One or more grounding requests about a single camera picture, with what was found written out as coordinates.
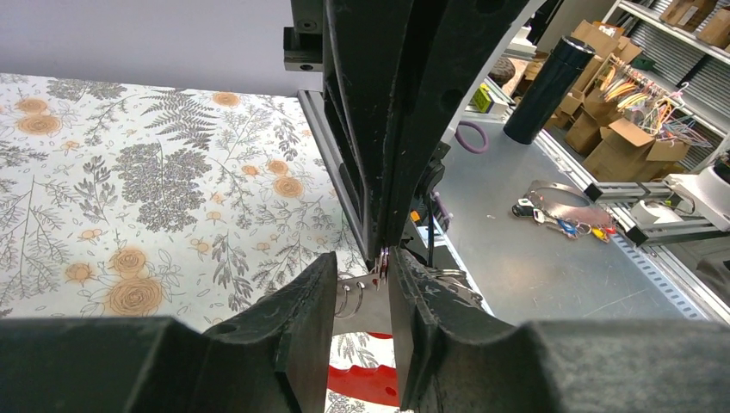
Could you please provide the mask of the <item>red tag key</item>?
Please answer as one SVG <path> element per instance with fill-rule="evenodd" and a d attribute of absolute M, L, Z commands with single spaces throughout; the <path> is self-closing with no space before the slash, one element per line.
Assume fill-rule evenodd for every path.
<path fill-rule="evenodd" d="M 393 338 L 356 332 L 332 338 L 327 412 L 373 412 L 399 408 Z"/>

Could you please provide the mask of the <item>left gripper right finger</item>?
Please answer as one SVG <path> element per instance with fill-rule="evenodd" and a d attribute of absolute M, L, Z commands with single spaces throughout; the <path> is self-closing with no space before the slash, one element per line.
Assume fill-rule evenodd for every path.
<path fill-rule="evenodd" d="M 399 406 L 416 412 L 726 412 L 729 328 L 690 320 L 489 315 L 394 249 Z"/>

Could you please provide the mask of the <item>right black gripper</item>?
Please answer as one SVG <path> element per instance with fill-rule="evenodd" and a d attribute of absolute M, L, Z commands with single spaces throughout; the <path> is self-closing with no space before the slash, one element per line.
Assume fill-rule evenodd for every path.
<path fill-rule="evenodd" d="M 321 72 L 324 63 L 325 113 L 343 161 L 337 170 L 362 256 L 373 260 L 399 242 L 438 142 L 536 3 L 290 0 L 290 7 L 284 67 Z"/>

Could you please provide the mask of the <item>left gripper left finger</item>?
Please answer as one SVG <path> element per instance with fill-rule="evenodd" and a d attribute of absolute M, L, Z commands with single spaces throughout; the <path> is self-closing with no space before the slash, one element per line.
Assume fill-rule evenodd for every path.
<path fill-rule="evenodd" d="M 173 317 L 8 318 L 4 412 L 320 412 L 337 257 L 197 332 Z"/>

